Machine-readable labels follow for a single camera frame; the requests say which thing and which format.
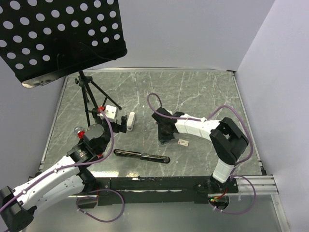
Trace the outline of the staple tray with staples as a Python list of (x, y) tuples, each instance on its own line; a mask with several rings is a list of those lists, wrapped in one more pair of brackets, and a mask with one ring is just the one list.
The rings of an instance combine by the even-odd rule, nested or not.
[(163, 146), (163, 145), (166, 145), (168, 143), (169, 143), (168, 141), (158, 141), (159, 146)]

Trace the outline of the black stapler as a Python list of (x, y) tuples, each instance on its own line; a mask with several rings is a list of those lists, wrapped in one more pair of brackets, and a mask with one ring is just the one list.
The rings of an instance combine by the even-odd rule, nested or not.
[(166, 163), (166, 164), (170, 162), (170, 158), (167, 156), (158, 156), (158, 155), (152, 155), (152, 154), (135, 152), (135, 151), (126, 151), (126, 150), (121, 150), (121, 149), (115, 149), (113, 153), (119, 157), (135, 158), (139, 160)]

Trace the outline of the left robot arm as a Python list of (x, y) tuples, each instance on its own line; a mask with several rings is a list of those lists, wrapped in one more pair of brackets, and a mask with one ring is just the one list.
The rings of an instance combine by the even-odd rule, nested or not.
[(87, 168), (108, 157), (104, 151), (109, 143), (114, 143), (115, 133), (126, 132), (127, 117), (118, 124), (117, 111), (110, 105), (94, 111), (97, 123), (87, 130), (76, 127), (78, 144), (56, 164), (20, 186), (0, 190), (0, 216), (9, 232), (22, 231), (40, 210), (70, 195), (95, 190), (96, 180)]

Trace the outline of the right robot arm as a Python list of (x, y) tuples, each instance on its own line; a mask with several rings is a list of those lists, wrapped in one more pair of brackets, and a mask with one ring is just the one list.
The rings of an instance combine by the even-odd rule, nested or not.
[(218, 162), (210, 176), (210, 185), (215, 192), (222, 192), (227, 188), (237, 161), (249, 145), (249, 139), (231, 118), (207, 120), (183, 112), (170, 114), (163, 107), (153, 112), (152, 118), (157, 123), (158, 141), (162, 144), (173, 140), (176, 133), (211, 141)]

